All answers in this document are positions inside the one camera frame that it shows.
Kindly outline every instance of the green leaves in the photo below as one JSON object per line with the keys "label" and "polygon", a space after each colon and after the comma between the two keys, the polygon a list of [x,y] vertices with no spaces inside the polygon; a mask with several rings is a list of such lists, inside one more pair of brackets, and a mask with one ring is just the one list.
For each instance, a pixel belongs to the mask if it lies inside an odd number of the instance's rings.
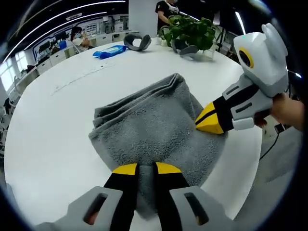
{"label": "green leaves", "polygon": [[176,39],[195,45],[202,51],[210,49],[213,45],[215,29],[210,20],[202,18],[198,22],[191,17],[181,15],[170,16],[169,20],[170,30],[164,35],[168,46]]}

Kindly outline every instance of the window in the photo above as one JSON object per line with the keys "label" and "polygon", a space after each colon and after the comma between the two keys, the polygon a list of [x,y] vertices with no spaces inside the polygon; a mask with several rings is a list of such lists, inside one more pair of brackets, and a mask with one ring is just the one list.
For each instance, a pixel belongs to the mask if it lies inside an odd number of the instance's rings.
{"label": "window", "polygon": [[27,62],[26,54],[24,51],[17,53],[15,55],[15,58],[16,58],[18,69],[20,72],[24,69],[27,69],[28,62]]}
{"label": "window", "polygon": [[11,59],[0,65],[0,76],[4,89],[8,90],[14,83],[14,77],[16,76]]}

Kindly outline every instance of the woman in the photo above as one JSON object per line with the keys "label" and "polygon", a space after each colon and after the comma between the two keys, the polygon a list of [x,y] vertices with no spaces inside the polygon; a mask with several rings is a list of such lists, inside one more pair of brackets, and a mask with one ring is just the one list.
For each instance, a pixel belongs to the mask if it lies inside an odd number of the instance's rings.
{"label": "woman", "polygon": [[88,40],[86,33],[82,33],[81,27],[78,26],[72,28],[71,41],[81,52],[93,48],[93,46],[90,46],[90,41]]}

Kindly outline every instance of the person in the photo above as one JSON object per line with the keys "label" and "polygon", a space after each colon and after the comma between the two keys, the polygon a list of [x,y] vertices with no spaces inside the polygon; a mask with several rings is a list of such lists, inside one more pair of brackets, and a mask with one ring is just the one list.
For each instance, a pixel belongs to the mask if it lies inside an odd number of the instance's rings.
{"label": "person", "polygon": [[71,41],[81,52],[93,48],[93,46],[90,46],[90,41],[88,40],[86,33],[82,33],[82,28],[78,26],[72,28]]}
{"label": "person", "polygon": [[[279,123],[293,126],[299,131],[304,129],[305,106],[302,102],[290,99],[285,93],[273,98],[273,107],[270,113]],[[256,125],[264,127],[264,119],[256,120]]]}
{"label": "person", "polygon": [[164,0],[156,5],[155,12],[158,14],[157,31],[163,26],[170,25],[169,17],[179,14],[179,9],[176,6],[178,0]]}

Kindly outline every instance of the cable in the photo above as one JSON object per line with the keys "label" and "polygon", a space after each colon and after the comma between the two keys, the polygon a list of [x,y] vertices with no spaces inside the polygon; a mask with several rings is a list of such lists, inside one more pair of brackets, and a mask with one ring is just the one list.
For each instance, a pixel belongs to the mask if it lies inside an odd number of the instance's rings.
{"label": "cable", "polygon": [[277,140],[278,140],[279,134],[280,134],[280,133],[278,133],[278,135],[277,135],[277,137],[276,137],[276,140],[275,140],[275,142],[273,143],[273,145],[265,152],[265,154],[264,154],[263,156],[261,156],[261,158],[260,158],[259,160],[262,160],[263,157],[265,157],[265,155],[266,155],[267,153],[269,153],[269,151],[274,147],[274,145],[276,144],[276,142],[277,142]]}

